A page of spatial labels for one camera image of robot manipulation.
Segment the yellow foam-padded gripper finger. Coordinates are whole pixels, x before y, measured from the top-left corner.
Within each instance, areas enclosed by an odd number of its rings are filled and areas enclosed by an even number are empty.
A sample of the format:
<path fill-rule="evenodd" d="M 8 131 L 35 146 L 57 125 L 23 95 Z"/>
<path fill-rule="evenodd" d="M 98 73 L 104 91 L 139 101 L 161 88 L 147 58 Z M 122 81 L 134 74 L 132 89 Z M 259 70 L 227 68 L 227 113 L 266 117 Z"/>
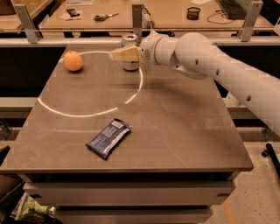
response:
<path fill-rule="evenodd" d="M 132 62 L 139 61 L 141 57 L 140 48 L 136 45 L 127 45 L 111 51 L 109 57 L 114 61 Z"/>

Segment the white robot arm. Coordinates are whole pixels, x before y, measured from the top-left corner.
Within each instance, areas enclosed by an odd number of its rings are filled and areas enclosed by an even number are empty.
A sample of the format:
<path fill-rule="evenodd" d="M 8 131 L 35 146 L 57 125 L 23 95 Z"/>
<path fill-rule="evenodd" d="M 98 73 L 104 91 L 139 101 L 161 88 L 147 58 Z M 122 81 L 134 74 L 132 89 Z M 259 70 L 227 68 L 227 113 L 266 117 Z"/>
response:
<path fill-rule="evenodd" d="M 173 38 L 153 31 L 140 45 L 117 48 L 109 57 L 166 66 L 195 80 L 209 76 L 280 135 L 280 80 L 228 56 L 199 33 Z"/>

